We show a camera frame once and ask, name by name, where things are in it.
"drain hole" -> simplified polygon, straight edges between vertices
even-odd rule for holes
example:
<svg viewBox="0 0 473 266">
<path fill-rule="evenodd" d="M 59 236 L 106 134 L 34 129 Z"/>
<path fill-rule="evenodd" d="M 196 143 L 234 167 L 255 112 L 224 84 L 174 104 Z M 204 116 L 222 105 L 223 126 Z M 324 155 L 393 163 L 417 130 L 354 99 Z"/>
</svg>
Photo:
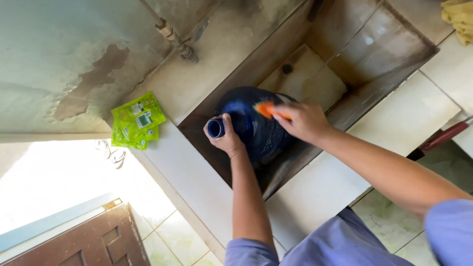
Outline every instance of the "drain hole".
<svg viewBox="0 0 473 266">
<path fill-rule="evenodd" d="M 289 74 L 292 73 L 293 69 L 292 69 L 292 66 L 290 64 L 284 64 L 281 67 L 281 71 L 284 75 L 289 75 Z"/>
</svg>

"sink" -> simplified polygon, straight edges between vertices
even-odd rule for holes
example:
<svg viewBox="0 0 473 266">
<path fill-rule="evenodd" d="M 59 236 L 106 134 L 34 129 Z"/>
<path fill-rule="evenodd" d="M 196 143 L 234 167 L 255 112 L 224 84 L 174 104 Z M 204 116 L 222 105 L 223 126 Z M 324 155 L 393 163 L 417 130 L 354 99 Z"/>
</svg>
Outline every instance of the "sink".
<svg viewBox="0 0 473 266">
<path fill-rule="evenodd" d="M 346 131 L 437 51 L 385 1 L 307 0 L 178 128 L 231 186 L 226 154 L 213 147 L 202 131 L 229 90 L 253 86 L 320 104 L 329 123 Z M 321 152 L 298 141 L 273 160 L 255 164 L 264 199 Z"/>
</svg>

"hand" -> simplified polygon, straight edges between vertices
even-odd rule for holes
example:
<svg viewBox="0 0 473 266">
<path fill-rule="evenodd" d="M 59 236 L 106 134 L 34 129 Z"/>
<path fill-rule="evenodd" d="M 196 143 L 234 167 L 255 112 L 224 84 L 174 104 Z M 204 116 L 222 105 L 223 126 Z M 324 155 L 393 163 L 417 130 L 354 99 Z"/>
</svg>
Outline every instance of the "hand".
<svg viewBox="0 0 473 266">
<path fill-rule="evenodd" d="M 222 151 L 226 152 L 230 159 L 241 152 L 246 152 L 245 145 L 243 144 L 243 142 L 241 142 L 240 137 L 238 137 L 235 131 L 233 131 L 230 115 L 225 113 L 214 118 L 223 119 L 225 135 L 217 139 L 211 138 L 209 136 L 209 133 L 207 132 L 207 124 L 209 123 L 207 122 L 204 126 L 204 133 L 207 138 L 209 138 L 210 143 L 212 143 L 212 145 L 221 149 Z"/>
<path fill-rule="evenodd" d="M 290 103 L 273 107 L 278 113 L 291 116 L 291 121 L 279 115 L 274 115 L 279 124 L 291 135 L 312 145 L 318 141 L 332 128 L 325 118 L 324 112 L 319 105 L 309 106 L 299 103 Z"/>
</svg>

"wooden door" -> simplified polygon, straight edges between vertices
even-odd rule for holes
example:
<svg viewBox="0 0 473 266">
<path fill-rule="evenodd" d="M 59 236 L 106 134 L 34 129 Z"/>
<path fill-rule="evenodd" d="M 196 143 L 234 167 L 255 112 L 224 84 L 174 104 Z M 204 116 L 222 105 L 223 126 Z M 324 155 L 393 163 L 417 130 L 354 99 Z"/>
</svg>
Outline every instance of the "wooden door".
<svg viewBox="0 0 473 266">
<path fill-rule="evenodd" d="M 1 266 L 148 266 L 129 206 L 120 204 Z"/>
</svg>

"wall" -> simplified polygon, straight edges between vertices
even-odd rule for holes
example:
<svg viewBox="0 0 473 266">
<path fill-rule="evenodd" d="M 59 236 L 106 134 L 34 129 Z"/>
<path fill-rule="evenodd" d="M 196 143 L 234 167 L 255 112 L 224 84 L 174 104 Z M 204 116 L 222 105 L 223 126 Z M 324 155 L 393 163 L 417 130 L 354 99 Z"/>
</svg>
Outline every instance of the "wall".
<svg viewBox="0 0 473 266">
<path fill-rule="evenodd" d="M 186 2 L 160 1 L 188 31 L 208 9 Z M 0 133 L 110 132 L 102 117 L 171 51 L 137 0 L 6 0 L 0 34 Z"/>
</svg>

